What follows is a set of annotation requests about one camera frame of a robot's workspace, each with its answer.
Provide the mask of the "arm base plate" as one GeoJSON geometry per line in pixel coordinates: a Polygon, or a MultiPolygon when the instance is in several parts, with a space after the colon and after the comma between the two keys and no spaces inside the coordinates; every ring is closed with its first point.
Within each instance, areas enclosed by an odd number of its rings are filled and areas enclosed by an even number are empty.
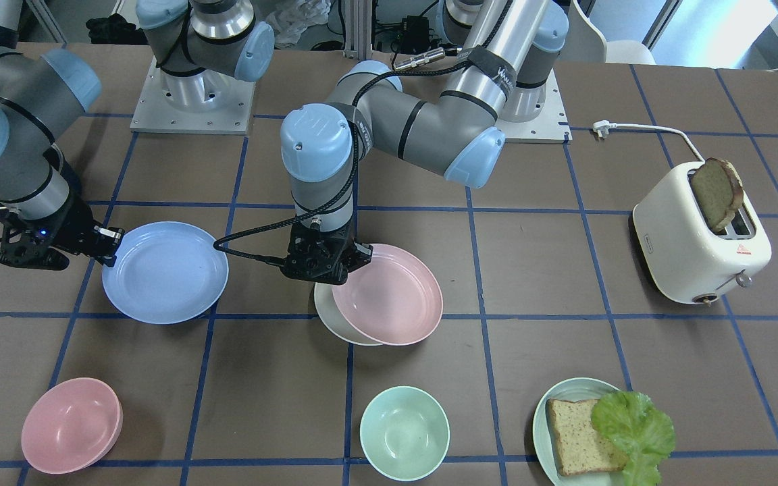
{"type": "Polygon", "coordinates": [[[206,70],[175,77],[149,62],[130,129],[157,134],[246,136],[253,114],[254,82],[206,70]]]}
{"type": "Polygon", "coordinates": [[[510,120],[498,119],[495,126],[502,130],[507,142],[527,144],[562,144],[571,142],[571,128],[554,70],[546,83],[533,89],[533,95],[518,88],[513,92],[506,111],[510,120]]]}

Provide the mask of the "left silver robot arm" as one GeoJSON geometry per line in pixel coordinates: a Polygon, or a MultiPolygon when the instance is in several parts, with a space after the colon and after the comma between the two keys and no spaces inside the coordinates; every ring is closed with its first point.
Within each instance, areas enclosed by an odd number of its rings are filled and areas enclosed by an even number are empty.
{"type": "Polygon", "coordinates": [[[498,121],[543,87],[569,30],[556,2],[485,1],[436,102],[405,93],[385,63],[362,61],[326,101],[291,111],[280,130],[296,207],[284,276],[343,284],[370,262],[352,221],[354,172],[370,150],[481,188],[507,140],[498,121]]]}

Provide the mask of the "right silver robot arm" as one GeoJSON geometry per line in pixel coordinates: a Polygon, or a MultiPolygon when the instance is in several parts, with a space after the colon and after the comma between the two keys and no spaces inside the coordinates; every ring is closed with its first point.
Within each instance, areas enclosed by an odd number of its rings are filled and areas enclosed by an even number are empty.
{"type": "Polygon", "coordinates": [[[0,264],[63,270],[69,254],[113,267],[124,232],[81,199],[57,138],[100,95],[98,76],[56,47],[37,59],[16,50],[21,2],[0,1],[0,264]]]}

